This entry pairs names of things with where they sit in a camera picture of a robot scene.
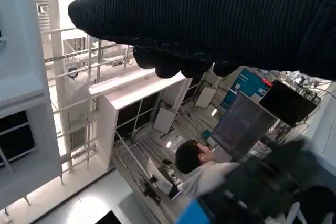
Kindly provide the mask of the bare black left hand, blue tape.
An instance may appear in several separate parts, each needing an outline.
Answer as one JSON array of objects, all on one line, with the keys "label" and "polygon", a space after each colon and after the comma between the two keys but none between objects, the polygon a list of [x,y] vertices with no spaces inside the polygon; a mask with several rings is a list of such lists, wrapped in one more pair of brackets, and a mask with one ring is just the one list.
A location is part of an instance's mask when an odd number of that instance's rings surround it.
[{"label": "bare black left hand, blue tape", "polygon": [[290,141],[263,158],[242,163],[207,162],[182,184],[191,199],[177,223],[264,223],[282,216],[295,193],[316,172],[305,140]]}]

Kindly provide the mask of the black knitted glove right hand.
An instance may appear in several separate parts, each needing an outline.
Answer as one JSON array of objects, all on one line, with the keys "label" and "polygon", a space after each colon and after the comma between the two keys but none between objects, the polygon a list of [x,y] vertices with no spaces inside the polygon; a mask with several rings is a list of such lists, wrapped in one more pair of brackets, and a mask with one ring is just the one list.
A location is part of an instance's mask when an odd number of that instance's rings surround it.
[{"label": "black knitted glove right hand", "polygon": [[335,0],[74,0],[73,24],[160,78],[240,66],[335,80]]}]

